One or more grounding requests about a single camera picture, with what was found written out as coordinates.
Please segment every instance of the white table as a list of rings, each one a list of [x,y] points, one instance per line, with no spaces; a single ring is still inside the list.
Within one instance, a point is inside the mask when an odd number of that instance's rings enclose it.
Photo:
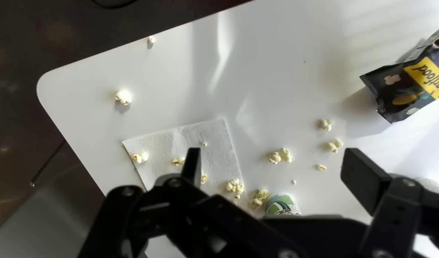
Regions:
[[[38,94],[105,193],[141,183],[124,139],[224,116],[247,189],[368,220],[341,182],[343,154],[321,144],[339,137],[389,172],[439,180],[439,100],[391,126],[359,78],[437,28],[439,0],[259,0],[157,34],[153,48],[140,40],[52,70]],[[121,87],[135,96],[127,111],[114,101]],[[333,131],[316,129],[322,117]],[[292,164],[263,159],[282,146]]]

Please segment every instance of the dark floor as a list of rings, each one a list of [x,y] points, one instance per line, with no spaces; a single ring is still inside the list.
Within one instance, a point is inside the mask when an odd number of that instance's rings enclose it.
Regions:
[[[0,0],[0,225],[64,140],[36,97],[45,71],[246,1],[137,0],[111,10],[92,0]],[[68,146],[61,154],[44,180],[78,163]]]

